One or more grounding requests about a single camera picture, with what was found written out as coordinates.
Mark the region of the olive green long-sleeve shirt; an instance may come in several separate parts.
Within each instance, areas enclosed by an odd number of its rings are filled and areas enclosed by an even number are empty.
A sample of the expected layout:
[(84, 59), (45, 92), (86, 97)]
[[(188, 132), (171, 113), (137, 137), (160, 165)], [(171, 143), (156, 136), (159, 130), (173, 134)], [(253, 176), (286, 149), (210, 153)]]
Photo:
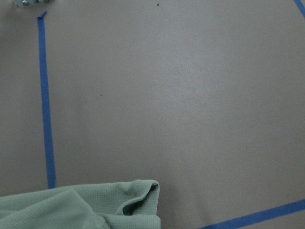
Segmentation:
[(86, 184), (0, 198), (2, 229), (159, 229), (155, 180)]

